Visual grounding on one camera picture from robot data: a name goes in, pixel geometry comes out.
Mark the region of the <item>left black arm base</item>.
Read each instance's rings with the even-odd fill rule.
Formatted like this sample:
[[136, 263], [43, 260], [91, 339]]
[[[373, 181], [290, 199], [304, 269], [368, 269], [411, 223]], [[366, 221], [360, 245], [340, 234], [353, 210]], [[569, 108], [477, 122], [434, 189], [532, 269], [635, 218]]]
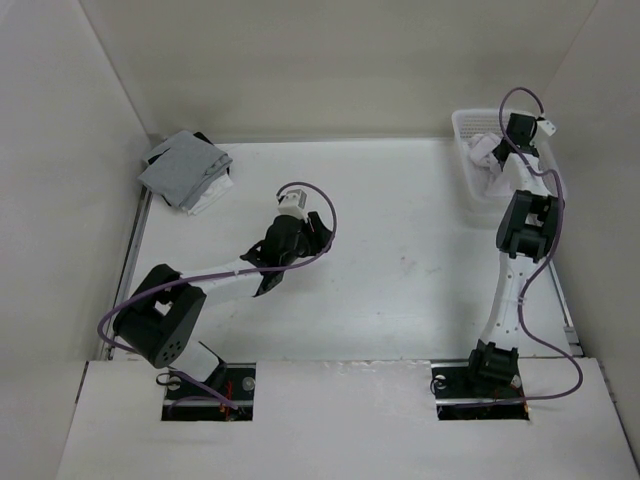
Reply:
[[169, 422], [236, 422], [251, 421], [256, 392], [255, 363], [226, 364], [205, 384], [237, 409], [226, 404], [206, 389], [184, 380], [168, 370], [156, 376], [156, 384], [164, 389], [161, 420]]

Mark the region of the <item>white tank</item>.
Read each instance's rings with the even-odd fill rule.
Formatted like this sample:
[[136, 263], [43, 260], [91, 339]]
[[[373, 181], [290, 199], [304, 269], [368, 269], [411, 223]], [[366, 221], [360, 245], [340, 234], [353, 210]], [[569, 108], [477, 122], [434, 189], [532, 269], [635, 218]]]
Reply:
[[234, 183], [228, 174], [220, 176], [209, 185], [197, 202], [188, 209], [186, 213], [190, 216], [196, 216], [202, 213], [224, 196], [233, 186]]
[[468, 140], [468, 159], [483, 175], [481, 192], [485, 197], [510, 198], [513, 194], [510, 180], [503, 174], [492, 150], [501, 139], [492, 132], [476, 134]]

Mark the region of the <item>folded white tank top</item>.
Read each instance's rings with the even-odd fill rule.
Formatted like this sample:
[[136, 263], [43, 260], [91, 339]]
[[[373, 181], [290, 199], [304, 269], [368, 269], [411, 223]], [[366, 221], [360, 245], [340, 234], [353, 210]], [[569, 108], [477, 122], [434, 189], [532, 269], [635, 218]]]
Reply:
[[186, 213], [190, 216], [196, 216], [202, 213], [224, 196], [233, 186], [234, 183], [228, 174], [220, 176], [209, 185], [197, 202], [188, 209]]

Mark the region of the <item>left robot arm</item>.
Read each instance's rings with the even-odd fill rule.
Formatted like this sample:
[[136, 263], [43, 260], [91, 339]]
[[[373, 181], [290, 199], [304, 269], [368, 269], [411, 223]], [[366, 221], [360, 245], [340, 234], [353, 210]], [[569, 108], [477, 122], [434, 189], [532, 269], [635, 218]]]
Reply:
[[[173, 285], [194, 274], [159, 264], [135, 293], [169, 286], [123, 308], [115, 317], [114, 332], [154, 368], [180, 371], [190, 377], [190, 386], [200, 397], [214, 398], [224, 387], [224, 361], [191, 338], [203, 308], [270, 292], [282, 281], [284, 267], [317, 256], [332, 239], [333, 232], [315, 211], [305, 220], [279, 215], [265, 238], [237, 260], [200, 271], [200, 276], [210, 277], [205, 281]], [[211, 277], [227, 272], [231, 275], [226, 278]]]

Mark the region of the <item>white plastic basket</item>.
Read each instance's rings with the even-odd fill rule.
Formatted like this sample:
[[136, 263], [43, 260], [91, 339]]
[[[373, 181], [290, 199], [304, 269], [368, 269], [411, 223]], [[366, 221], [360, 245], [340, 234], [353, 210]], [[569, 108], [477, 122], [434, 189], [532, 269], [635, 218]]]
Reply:
[[501, 218], [517, 190], [555, 195], [549, 146], [556, 127], [522, 110], [466, 109], [452, 114], [471, 210]]

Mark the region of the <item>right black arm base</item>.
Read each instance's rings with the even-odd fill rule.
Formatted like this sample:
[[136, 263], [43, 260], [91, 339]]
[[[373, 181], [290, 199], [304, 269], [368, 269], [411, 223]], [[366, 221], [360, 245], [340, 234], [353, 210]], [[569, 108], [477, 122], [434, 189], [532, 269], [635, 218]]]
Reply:
[[529, 420], [528, 406], [517, 401], [524, 396], [519, 379], [509, 386], [472, 382], [466, 362], [432, 363], [431, 373], [430, 390], [439, 420]]

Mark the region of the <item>folded grey tank top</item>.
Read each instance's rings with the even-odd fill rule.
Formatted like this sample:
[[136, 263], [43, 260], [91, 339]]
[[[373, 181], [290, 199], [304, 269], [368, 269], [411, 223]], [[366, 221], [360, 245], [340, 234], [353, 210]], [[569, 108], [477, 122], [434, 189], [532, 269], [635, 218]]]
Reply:
[[169, 206], [194, 214], [215, 196], [211, 189], [228, 178], [233, 159], [202, 132], [183, 130], [168, 137], [142, 159], [138, 182]]

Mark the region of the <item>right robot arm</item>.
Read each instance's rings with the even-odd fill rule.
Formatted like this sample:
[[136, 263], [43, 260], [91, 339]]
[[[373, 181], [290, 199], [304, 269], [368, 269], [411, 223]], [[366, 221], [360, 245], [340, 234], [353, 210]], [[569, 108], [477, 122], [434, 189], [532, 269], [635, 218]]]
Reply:
[[500, 270], [489, 319], [463, 373], [466, 388], [479, 396], [519, 388], [515, 381], [522, 334], [566, 354], [524, 325], [527, 290], [549, 264], [561, 219], [561, 199], [546, 186], [534, 145], [542, 120], [512, 113], [507, 123], [500, 124], [503, 138], [494, 150], [513, 195], [496, 234]]

